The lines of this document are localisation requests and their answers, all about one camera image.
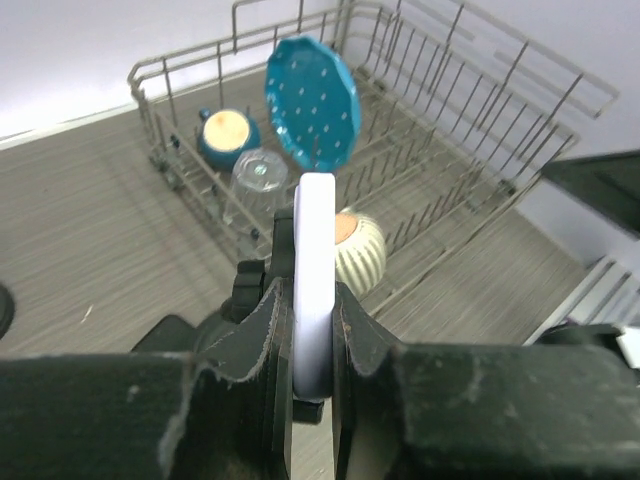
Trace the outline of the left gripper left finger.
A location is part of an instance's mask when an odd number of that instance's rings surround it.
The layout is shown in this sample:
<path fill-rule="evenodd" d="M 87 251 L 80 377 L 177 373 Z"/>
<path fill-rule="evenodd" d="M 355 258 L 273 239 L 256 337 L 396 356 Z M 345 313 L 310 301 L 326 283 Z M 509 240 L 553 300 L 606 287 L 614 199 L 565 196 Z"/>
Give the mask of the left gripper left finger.
<path fill-rule="evenodd" d="M 188 357 L 182 400 L 159 442 L 166 479 L 287 479 L 293 286 L 275 280 L 232 332 Z"/>

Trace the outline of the white case phone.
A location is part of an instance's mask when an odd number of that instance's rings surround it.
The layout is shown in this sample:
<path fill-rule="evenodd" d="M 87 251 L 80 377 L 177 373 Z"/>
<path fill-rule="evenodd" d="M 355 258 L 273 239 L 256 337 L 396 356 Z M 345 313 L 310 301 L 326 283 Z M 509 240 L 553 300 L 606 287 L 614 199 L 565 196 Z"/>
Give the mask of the white case phone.
<path fill-rule="evenodd" d="M 294 197 L 293 387 L 303 400 L 330 396 L 335 305 L 335 177 L 305 173 Z"/>

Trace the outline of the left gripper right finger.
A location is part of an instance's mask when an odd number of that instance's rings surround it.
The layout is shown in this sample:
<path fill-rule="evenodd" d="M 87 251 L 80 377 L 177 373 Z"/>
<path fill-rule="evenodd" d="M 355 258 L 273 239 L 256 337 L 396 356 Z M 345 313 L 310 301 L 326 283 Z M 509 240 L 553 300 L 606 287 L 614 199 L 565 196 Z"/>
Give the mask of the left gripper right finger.
<path fill-rule="evenodd" d="M 336 285 L 332 429 L 337 479 L 413 479 L 389 351 L 398 339 Z"/>

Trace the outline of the black round base stand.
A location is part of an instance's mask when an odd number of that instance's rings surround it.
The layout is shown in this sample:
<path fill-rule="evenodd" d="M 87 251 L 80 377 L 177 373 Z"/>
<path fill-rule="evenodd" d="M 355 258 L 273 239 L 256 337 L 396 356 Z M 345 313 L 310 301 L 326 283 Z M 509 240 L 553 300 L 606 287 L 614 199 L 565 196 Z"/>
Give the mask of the black round base stand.
<path fill-rule="evenodd" d="M 8 332 L 15 316 L 15 301 L 11 291 L 0 284 L 0 338 Z"/>

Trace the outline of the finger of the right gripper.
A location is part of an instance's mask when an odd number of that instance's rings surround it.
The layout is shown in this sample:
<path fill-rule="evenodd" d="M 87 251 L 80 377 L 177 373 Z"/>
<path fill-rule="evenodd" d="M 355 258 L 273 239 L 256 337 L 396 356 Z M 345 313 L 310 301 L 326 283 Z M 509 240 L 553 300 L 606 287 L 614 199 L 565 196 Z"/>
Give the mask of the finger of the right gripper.
<path fill-rule="evenodd" d="M 541 175 L 624 230 L 638 235 L 639 167 L 636 149 L 554 160 L 541 169 Z"/>

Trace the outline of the black tall pole stand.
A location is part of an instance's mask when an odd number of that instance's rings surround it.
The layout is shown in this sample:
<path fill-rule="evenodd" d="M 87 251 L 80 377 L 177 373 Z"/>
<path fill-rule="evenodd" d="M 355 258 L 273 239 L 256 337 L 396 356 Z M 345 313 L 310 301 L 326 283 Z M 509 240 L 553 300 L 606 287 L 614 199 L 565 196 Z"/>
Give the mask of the black tall pole stand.
<path fill-rule="evenodd" d="M 176 314 L 162 317 L 133 347 L 135 354 L 153 360 L 151 373 L 145 378 L 139 395 L 147 418 L 169 422 L 178 411 L 188 357 L 213 345 L 232 332 L 251 313 L 277 279 L 294 275 L 294 210 L 279 210 L 273 220 L 270 261 L 244 260 L 237 266 L 230 298 L 198 326 Z M 317 422 L 322 410 L 296 398 L 292 386 L 292 424 L 298 419 Z"/>

